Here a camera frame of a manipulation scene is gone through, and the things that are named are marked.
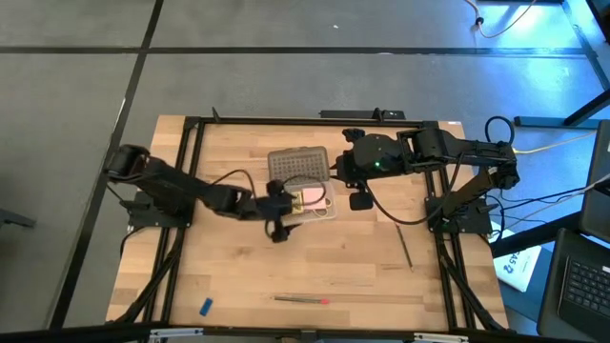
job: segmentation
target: blue eraser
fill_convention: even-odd
[[[199,314],[201,314],[203,316],[208,314],[208,311],[210,310],[212,303],[213,303],[213,301],[211,300],[211,298],[206,298],[206,301],[203,303],[201,310],[199,310]]]

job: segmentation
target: wooden tabletop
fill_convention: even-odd
[[[173,165],[183,122],[183,116],[159,117],[152,155]],[[459,122],[439,124],[456,137],[464,136]],[[252,174],[257,193],[264,194],[269,179],[269,152],[324,146],[329,164],[333,165],[336,156],[351,148],[341,134],[342,129],[206,125],[197,177],[211,181],[234,169],[245,169]],[[393,137],[396,131],[401,131],[363,129]],[[449,167],[448,172],[451,175],[453,168]],[[472,176],[471,168],[462,167],[456,187]],[[225,182],[248,187],[242,175]],[[412,272],[394,223],[377,208],[351,211],[348,199],[351,191],[341,182],[332,183],[336,219],[302,225],[287,242],[280,244],[267,238],[262,222],[220,217],[197,202],[193,225],[186,233],[171,322],[261,328],[446,330],[434,237],[426,224],[401,227],[415,265]],[[370,186],[394,216],[404,220],[425,216],[423,174],[373,180]],[[159,229],[151,228],[127,242],[108,319],[121,315],[149,281],[158,237]],[[462,234],[460,239],[470,286],[497,322],[507,326],[488,246],[476,235]],[[275,295],[323,297],[330,299],[331,304],[275,301]],[[464,326],[455,285],[453,295],[458,324]],[[162,303],[162,296],[163,291],[157,304]],[[201,316],[199,309],[207,297],[213,299],[213,306],[207,316]],[[154,318],[160,315],[160,306],[156,308]]]

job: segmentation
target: floor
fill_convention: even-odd
[[[154,3],[3,0],[0,47],[140,47]],[[568,3],[574,22],[559,5],[536,5],[506,34],[487,40],[471,31],[474,14],[462,0],[166,1],[152,47],[533,49],[515,55],[150,54],[121,142],[148,145],[158,114],[210,115],[212,106],[228,116],[302,117],[320,110],[381,107],[403,110],[412,119],[461,121],[470,139],[484,139],[483,123],[491,115],[565,116],[602,92],[584,55],[548,54],[581,48],[573,25],[610,72],[610,48],[584,0]],[[490,32],[524,10],[516,2],[481,1],[480,7]],[[136,57],[0,53],[0,208],[37,219],[34,230],[6,226],[0,231],[0,332],[47,325],[130,93]],[[610,111],[597,117],[610,117]],[[529,150],[583,133],[519,129],[515,147]],[[493,125],[492,135],[506,137],[506,130]],[[505,196],[532,197],[584,185],[592,147],[589,137],[520,156],[521,182]],[[579,207],[575,199],[536,219],[552,220]],[[524,216],[536,208],[511,214]],[[115,199],[106,196],[68,326],[103,322],[126,220]],[[516,229],[535,225],[519,223]],[[535,332],[534,323],[509,316],[516,329]]]

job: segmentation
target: white paper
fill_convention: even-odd
[[[500,225],[492,222],[492,228],[493,230],[499,230]],[[513,234],[510,230],[504,230],[502,239]],[[498,234],[496,233],[489,239],[489,242],[495,242],[497,238]],[[534,272],[536,261],[538,261],[538,256],[540,255],[540,249],[542,249],[540,246],[536,246],[522,252],[495,258],[494,267],[496,268],[498,279],[521,292],[527,291],[527,286],[532,278],[532,272]]]

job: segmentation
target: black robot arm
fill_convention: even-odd
[[[478,166],[479,170],[477,176],[446,198],[427,199],[427,212],[440,208],[439,214],[445,221],[488,212],[490,208],[480,197],[491,189],[509,190],[519,181],[517,159],[511,145],[504,142],[457,139],[448,131],[433,128],[401,131],[396,139],[383,134],[365,134],[360,129],[345,130],[343,135],[354,146],[336,158],[333,178],[345,182],[348,188],[358,189],[350,197],[352,210],[373,207],[373,197],[367,192],[368,180],[434,172],[448,164]],[[449,231],[462,231],[463,227],[457,225]],[[490,230],[489,223],[483,224],[479,233]]]
[[[166,215],[180,216],[198,199],[221,216],[264,220],[265,225],[273,222],[271,237],[274,241],[288,237],[280,218],[292,211],[293,197],[284,191],[279,180],[267,184],[267,196],[255,198],[252,190],[205,182],[152,157],[145,148],[131,145],[119,148],[105,173],[113,183],[137,186],[152,199],[152,205]]]

